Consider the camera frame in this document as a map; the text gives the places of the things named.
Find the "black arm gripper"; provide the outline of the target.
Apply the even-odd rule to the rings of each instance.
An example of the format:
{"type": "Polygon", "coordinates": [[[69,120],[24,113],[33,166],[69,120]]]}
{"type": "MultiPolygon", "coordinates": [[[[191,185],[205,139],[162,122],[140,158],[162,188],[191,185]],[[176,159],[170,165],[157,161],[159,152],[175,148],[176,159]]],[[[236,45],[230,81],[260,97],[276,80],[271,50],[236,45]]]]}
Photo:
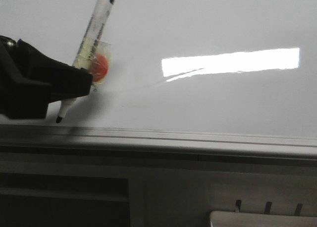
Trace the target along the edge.
{"type": "Polygon", "coordinates": [[[9,119],[44,119],[50,101],[86,96],[92,80],[21,39],[0,37],[0,113],[9,119]]]}

